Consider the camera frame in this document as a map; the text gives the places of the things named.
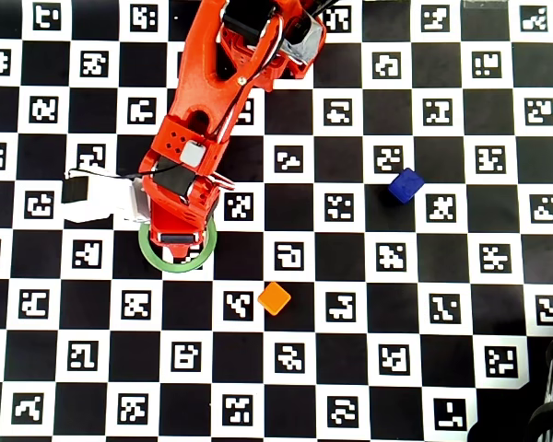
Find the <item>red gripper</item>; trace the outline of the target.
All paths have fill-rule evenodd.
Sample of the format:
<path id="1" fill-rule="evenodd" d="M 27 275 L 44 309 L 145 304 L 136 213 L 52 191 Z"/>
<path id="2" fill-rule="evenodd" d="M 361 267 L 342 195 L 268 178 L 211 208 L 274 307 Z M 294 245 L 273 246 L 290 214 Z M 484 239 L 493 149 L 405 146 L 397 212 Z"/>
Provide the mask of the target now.
<path id="1" fill-rule="evenodd" d="M 196 230 L 204 230 L 213 215 L 219 186 L 153 149 L 144 156 L 140 172 L 148 172 L 143 178 L 143 188 L 151 202 L 189 227 L 186 230 L 152 227 L 149 239 L 162 248 L 163 261 L 192 261 L 203 250 L 203 237 Z"/>

